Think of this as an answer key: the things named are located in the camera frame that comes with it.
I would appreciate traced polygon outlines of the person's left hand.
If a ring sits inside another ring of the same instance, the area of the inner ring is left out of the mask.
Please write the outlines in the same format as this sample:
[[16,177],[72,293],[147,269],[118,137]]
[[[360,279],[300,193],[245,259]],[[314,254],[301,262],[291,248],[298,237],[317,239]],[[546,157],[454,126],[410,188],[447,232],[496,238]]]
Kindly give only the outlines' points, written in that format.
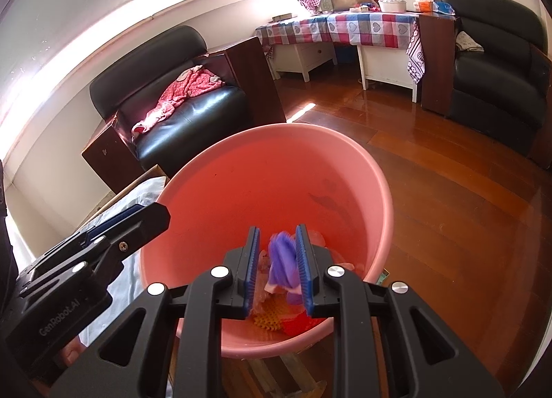
[[58,353],[60,363],[70,367],[85,350],[86,345],[80,340],[80,336],[76,336]]

